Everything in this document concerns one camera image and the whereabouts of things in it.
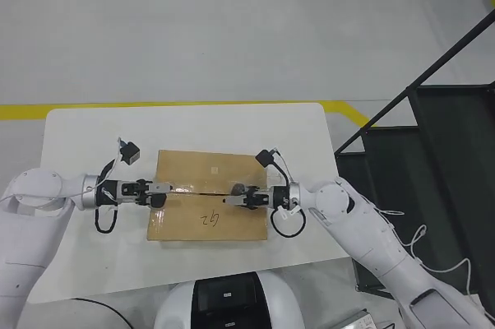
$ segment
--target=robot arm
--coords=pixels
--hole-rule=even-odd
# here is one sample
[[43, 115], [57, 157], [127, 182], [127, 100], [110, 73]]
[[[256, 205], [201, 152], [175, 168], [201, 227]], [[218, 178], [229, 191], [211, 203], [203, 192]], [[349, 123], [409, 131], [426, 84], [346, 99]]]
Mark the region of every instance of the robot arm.
[[[44, 169], [29, 170], [11, 181], [0, 201], [0, 328], [15, 328], [35, 282], [53, 260], [75, 207], [132, 202], [162, 207], [167, 183], [101, 181], [82, 175], [66, 180]], [[24, 215], [22, 208], [58, 211]]]
[[[263, 151], [257, 159], [264, 167], [277, 166], [275, 152]], [[393, 226], [344, 179], [320, 182], [311, 189], [295, 182], [265, 191], [236, 186], [231, 194], [225, 203], [279, 209], [283, 218], [301, 208], [309, 211], [355, 261], [383, 283], [398, 303], [407, 327], [494, 328], [463, 294], [428, 274], [405, 251]]]

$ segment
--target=cardboard sheet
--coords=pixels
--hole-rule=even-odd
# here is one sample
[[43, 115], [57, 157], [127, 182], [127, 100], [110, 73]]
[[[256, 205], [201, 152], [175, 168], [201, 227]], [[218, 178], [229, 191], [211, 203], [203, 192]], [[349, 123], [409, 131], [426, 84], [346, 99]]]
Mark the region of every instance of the cardboard sheet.
[[236, 183], [266, 187], [253, 155], [160, 151], [156, 180], [173, 185], [163, 209], [150, 213], [148, 240], [266, 240], [266, 210], [225, 205]]

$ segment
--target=yellow stripe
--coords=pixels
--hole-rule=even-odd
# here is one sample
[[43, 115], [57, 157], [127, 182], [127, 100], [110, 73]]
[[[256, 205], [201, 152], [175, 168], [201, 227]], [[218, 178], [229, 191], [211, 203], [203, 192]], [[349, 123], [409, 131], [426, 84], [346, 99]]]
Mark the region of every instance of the yellow stripe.
[[348, 103], [340, 100], [319, 101], [248, 101], [248, 102], [140, 102], [140, 103], [85, 103], [85, 104], [26, 104], [26, 105], [0, 105], [0, 120], [36, 120], [44, 119], [53, 109], [76, 108], [126, 108], [146, 106], [186, 106], [186, 105], [215, 105], [215, 104], [275, 104], [275, 103], [319, 103], [327, 113], [343, 114], [356, 125], [362, 127], [368, 118], [354, 109]]

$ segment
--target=concrete floor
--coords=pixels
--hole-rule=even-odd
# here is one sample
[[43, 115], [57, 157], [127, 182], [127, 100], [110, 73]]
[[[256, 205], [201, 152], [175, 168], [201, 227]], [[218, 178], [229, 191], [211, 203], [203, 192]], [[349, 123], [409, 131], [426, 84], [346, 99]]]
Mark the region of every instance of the concrete floor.
[[[371, 117], [487, 12], [483, 0], [0, 2], [0, 104], [348, 100]], [[494, 79], [495, 27], [430, 82]], [[341, 114], [326, 119], [334, 149], [357, 129]], [[408, 103], [380, 124], [414, 124]], [[39, 166], [43, 131], [43, 120], [0, 122], [0, 195]], [[393, 302], [354, 291], [349, 259], [276, 271], [308, 328], [361, 308], [378, 327], [403, 327]], [[147, 328], [168, 291], [93, 298]], [[27, 305], [19, 328], [51, 327], [125, 325], [77, 301]]]

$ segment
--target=white robot body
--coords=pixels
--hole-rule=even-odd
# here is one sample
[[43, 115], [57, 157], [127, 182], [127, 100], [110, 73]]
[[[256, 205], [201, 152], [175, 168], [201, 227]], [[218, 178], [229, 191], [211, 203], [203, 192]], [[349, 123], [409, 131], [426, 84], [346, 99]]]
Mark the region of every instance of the white robot body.
[[304, 329], [293, 291], [259, 271], [177, 285], [156, 315], [155, 329], [245, 327]]

